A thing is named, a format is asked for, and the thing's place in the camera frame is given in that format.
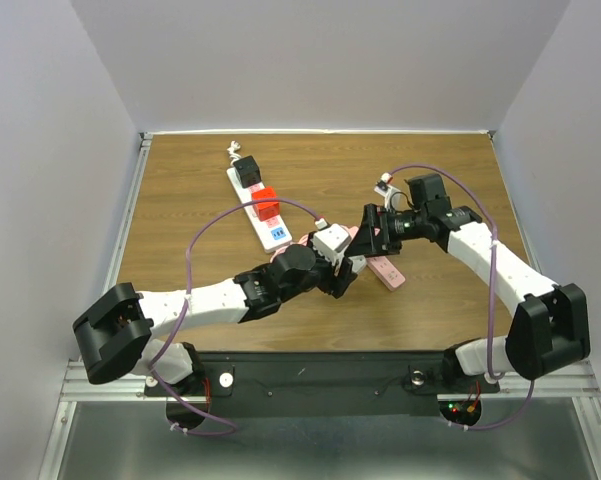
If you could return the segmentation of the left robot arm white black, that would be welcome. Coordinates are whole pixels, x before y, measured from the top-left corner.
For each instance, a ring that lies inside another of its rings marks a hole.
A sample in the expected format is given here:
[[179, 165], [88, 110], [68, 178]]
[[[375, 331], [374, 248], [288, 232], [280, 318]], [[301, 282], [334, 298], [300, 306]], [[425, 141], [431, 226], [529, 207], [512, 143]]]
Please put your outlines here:
[[117, 284], [72, 325], [88, 381], [101, 385], [133, 374], [193, 393], [202, 384], [201, 361], [191, 344], [164, 336], [259, 320], [313, 289], [339, 298], [365, 266], [360, 256], [330, 261], [294, 244], [268, 263], [191, 291], [138, 292], [129, 282]]

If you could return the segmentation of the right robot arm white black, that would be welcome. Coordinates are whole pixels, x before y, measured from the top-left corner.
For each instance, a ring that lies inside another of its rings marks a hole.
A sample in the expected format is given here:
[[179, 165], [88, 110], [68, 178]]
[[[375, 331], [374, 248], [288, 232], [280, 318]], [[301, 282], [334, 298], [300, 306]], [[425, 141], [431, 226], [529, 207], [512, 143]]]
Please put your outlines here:
[[396, 255], [406, 241], [426, 239], [467, 266], [488, 287], [487, 335], [450, 348], [440, 366], [443, 384], [462, 390], [477, 375], [493, 381], [515, 372], [532, 381], [586, 359], [591, 352], [587, 299], [575, 284], [560, 285], [534, 270], [498, 238], [482, 205], [454, 207], [446, 174], [408, 180], [409, 207], [383, 174], [375, 190], [383, 205], [367, 204], [346, 253], [365, 258]]

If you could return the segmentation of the pink power strip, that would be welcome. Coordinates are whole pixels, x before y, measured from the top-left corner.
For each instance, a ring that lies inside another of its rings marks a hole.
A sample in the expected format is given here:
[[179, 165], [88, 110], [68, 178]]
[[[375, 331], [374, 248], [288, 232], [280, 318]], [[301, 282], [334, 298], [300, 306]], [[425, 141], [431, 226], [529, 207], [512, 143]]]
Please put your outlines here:
[[365, 258], [355, 256], [354, 264], [364, 262], [364, 267], [368, 268], [390, 291], [396, 291], [405, 284], [405, 276], [397, 267], [384, 256]]

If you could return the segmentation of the white plug adapter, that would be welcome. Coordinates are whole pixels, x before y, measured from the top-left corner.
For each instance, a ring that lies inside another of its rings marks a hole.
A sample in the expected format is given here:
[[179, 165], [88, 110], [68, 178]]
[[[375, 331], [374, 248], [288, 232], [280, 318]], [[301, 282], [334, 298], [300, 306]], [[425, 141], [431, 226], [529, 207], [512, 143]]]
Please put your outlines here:
[[364, 255], [351, 256], [349, 260], [352, 263], [352, 272], [359, 275], [367, 266], [367, 261]]

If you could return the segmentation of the black cube socket plug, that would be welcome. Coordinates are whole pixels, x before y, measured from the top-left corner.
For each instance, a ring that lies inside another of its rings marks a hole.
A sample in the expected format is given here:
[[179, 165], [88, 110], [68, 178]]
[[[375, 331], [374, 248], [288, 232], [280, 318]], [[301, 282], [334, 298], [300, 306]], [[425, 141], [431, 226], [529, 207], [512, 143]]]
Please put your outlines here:
[[259, 165], [253, 156], [239, 158], [233, 162], [233, 168], [244, 189], [262, 182]]

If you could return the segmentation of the red cube socket plug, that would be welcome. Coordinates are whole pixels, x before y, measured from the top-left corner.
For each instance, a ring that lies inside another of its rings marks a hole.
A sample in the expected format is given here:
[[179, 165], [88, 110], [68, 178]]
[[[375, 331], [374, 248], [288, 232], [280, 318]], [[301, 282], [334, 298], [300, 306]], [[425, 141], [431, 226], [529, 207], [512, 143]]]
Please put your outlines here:
[[273, 187], [264, 187], [251, 193], [255, 214], [259, 221], [267, 222], [280, 214], [280, 204], [276, 200], [277, 193]]

